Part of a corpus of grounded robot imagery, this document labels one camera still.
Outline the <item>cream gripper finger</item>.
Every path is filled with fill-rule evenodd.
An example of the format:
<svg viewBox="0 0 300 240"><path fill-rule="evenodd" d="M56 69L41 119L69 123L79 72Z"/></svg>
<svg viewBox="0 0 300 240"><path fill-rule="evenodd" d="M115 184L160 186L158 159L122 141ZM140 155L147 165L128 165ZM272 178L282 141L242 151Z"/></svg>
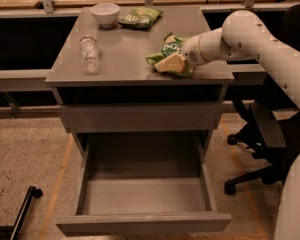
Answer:
<svg viewBox="0 0 300 240"><path fill-rule="evenodd" d="M186 68L186 59L178 52L172 53L155 64L158 72L183 73Z"/></svg>

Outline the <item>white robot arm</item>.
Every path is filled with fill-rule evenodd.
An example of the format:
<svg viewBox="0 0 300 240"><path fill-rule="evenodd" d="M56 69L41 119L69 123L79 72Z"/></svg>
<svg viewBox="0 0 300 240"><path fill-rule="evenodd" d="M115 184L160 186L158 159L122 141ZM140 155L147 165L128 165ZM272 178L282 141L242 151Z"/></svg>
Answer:
<svg viewBox="0 0 300 240"><path fill-rule="evenodd" d="M155 64L159 72L252 57L300 110L300 52L277 40L254 13L230 14L221 28L187 39L179 52ZM300 240L300 151L284 183L274 240Z"/></svg>

